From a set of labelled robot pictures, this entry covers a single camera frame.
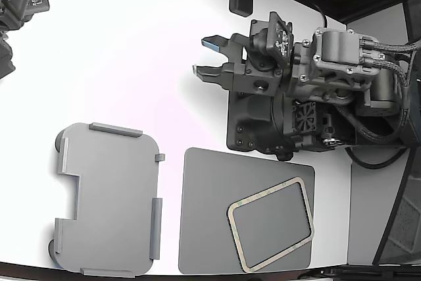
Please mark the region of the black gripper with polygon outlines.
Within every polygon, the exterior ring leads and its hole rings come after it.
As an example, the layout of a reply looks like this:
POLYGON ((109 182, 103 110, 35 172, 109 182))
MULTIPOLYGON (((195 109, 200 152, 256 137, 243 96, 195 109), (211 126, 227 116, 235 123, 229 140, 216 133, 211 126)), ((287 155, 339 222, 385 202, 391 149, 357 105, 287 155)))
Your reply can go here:
POLYGON ((194 64, 194 75, 229 91, 273 96, 289 67, 289 35, 285 32, 234 34, 230 39, 215 35, 203 38, 201 44, 226 53, 228 62, 218 67, 194 64))

